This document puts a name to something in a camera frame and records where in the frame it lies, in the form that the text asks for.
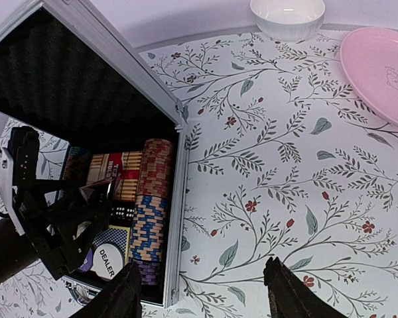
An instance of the pink plate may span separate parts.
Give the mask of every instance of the pink plate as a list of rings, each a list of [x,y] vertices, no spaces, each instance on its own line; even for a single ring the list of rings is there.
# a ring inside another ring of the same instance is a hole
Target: pink plate
[[[363,101],[398,125],[398,32],[386,28],[352,31],[342,42],[340,61]]]

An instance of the poker chip case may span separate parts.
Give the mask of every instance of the poker chip case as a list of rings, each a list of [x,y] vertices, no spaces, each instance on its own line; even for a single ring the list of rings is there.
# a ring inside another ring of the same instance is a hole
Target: poker chip case
[[[178,300],[188,156],[186,111],[181,109],[180,101],[88,0],[21,0],[0,25],[0,112],[67,140],[67,159],[76,153],[82,160],[75,171],[90,164],[95,154],[143,151],[147,140],[157,138],[172,144],[170,175],[161,162],[153,162],[141,174],[157,180],[144,184],[140,175],[139,185],[127,182],[131,187],[119,193],[133,197],[136,186],[143,189],[135,202],[141,213],[133,219],[137,223],[131,230],[137,236],[130,253],[137,255],[149,284],[142,289],[143,301],[159,307]],[[62,171],[62,177],[70,175]],[[84,172],[79,176],[87,178]],[[162,176],[170,183],[163,185]],[[156,193],[166,199],[154,199]],[[132,209],[115,209],[120,211]],[[130,233],[123,229],[109,230],[125,237],[120,243],[128,246]],[[145,231],[154,231],[153,242],[141,241]],[[159,278],[152,272],[159,272]],[[68,287],[86,288],[89,296],[107,283],[91,271],[74,272],[64,281]]]

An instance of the white bowl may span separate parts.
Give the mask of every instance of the white bowl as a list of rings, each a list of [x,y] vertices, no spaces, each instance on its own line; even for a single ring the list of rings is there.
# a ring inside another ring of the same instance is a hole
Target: white bowl
[[[251,0],[257,26],[274,40],[299,42],[312,38],[324,20],[322,0]]]

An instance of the floral pattern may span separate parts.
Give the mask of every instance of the floral pattern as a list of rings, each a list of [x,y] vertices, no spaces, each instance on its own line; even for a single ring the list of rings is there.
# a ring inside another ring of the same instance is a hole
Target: floral pattern
[[[398,317],[398,128],[345,82],[345,34],[234,34],[143,53],[190,113],[180,301],[143,317],[270,317],[271,256],[348,317]],[[64,147],[44,138],[44,150]],[[56,178],[63,155],[43,152],[39,173]],[[0,317],[77,308],[41,264],[0,286]]]

